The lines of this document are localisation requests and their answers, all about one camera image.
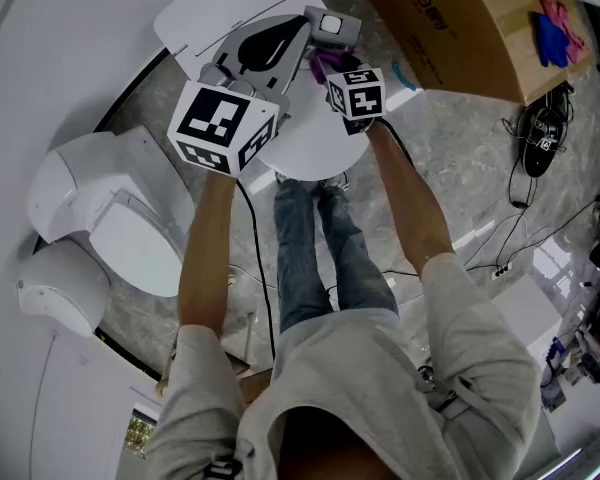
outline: electrical outlet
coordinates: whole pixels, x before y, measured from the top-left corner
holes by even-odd
[[[500,267],[498,270],[494,270],[491,272],[491,280],[495,281],[496,279],[500,279],[503,276],[506,276],[512,270],[512,263],[507,263],[504,267]]]

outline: forearm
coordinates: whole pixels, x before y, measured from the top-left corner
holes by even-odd
[[[429,259],[453,252],[444,215],[435,196],[406,159],[391,132],[376,122],[367,135],[389,198],[402,250],[421,275]]]
[[[229,228],[236,180],[209,172],[191,226],[178,290],[180,325],[220,336],[227,311]]]

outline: man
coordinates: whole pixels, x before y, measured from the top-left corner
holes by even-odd
[[[435,389],[409,361],[396,301],[336,186],[318,201],[341,311],[317,271],[313,205],[275,201],[280,331],[271,386],[245,411],[220,346],[235,180],[210,173],[185,257],[180,330],[150,478],[511,478],[533,435],[538,372],[454,255],[435,197],[376,122],[369,140],[423,285]]]

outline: blue jeans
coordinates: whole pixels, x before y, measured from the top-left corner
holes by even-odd
[[[398,312],[395,297],[369,259],[362,231],[348,212],[342,189],[328,187],[318,201],[322,229],[336,266],[341,310],[386,308]],[[278,235],[280,333],[333,311],[318,274],[313,201],[302,185],[285,180],[274,205]]]

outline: cardboard box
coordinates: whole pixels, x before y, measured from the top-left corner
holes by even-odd
[[[532,12],[539,0],[370,0],[405,52],[425,89],[490,96],[528,105],[591,62],[543,67]],[[573,0],[573,30],[588,45]]]

